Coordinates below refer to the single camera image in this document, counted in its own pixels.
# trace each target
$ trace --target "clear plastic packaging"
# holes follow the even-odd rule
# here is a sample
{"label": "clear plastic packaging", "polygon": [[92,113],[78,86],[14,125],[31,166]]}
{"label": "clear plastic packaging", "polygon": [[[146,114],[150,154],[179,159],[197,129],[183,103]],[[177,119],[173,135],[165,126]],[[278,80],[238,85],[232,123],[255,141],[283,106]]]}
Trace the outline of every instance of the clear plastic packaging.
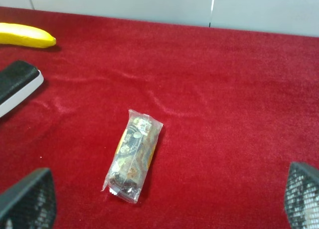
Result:
{"label": "clear plastic packaging", "polygon": [[147,114],[129,110],[130,119],[116,149],[103,189],[130,203],[137,203],[154,150],[161,122]]}

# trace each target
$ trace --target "red fabric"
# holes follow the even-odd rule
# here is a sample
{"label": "red fabric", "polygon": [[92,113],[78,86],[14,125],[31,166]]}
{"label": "red fabric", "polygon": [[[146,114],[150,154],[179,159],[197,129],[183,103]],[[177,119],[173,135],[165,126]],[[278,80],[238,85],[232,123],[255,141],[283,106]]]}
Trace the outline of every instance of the red fabric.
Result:
{"label": "red fabric", "polygon": [[[0,119],[0,191],[38,167],[55,228],[287,229],[292,161],[319,167],[319,38],[0,8],[57,46],[0,46],[45,84]],[[137,205],[100,192],[128,109],[164,123]]]}

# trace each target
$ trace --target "black rubber top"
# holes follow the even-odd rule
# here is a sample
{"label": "black rubber top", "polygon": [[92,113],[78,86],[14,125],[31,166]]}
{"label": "black rubber top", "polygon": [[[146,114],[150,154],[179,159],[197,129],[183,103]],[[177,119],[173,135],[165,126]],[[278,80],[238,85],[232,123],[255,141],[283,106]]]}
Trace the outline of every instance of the black rubber top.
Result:
{"label": "black rubber top", "polygon": [[35,66],[24,61],[15,61],[0,71],[0,105],[39,74]]}

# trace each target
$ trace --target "black and white object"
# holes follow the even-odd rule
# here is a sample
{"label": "black and white object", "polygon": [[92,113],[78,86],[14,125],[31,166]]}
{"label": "black and white object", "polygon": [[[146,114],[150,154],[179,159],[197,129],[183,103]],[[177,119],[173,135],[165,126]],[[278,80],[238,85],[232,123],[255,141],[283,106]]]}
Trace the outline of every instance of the black and white object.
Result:
{"label": "black and white object", "polygon": [[15,61],[0,71],[0,117],[31,95],[43,81],[41,72],[24,61]]}
{"label": "black and white object", "polygon": [[319,229],[319,171],[306,163],[290,165],[285,211],[292,229]]}
{"label": "black and white object", "polygon": [[56,213],[49,168],[38,168],[0,194],[0,229],[50,229]]}

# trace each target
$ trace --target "black mesh pad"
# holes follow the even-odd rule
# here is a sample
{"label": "black mesh pad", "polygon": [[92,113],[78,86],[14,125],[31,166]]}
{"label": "black mesh pad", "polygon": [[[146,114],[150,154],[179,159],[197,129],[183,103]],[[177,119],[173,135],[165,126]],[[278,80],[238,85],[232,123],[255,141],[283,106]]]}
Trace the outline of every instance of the black mesh pad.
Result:
{"label": "black mesh pad", "polygon": [[52,174],[35,170],[0,195],[0,229],[49,229],[56,215]]}
{"label": "black mesh pad", "polygon": [[285,193],[285,211],[292,229],[319,229],[319,171],[292,163]]}

